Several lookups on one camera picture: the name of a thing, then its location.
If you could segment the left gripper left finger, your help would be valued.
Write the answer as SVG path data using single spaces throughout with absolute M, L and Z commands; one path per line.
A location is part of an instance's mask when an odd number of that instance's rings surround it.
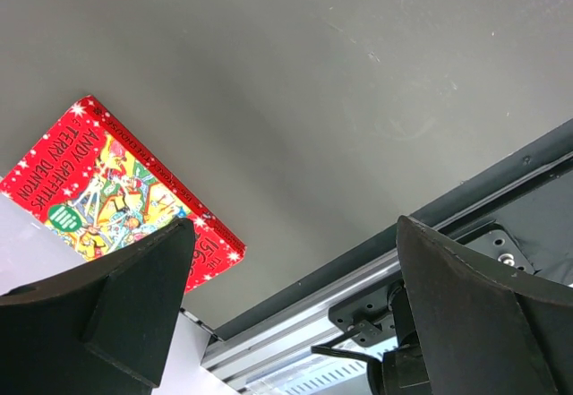
M 189 219 L 1 297 L 3 394 L 150 394 L 192 267 Z

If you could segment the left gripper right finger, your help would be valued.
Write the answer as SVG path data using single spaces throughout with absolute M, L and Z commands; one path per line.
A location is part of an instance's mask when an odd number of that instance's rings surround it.
M 435 394 L 570 394 L 572 290 L 407 216 L 398 259 Z

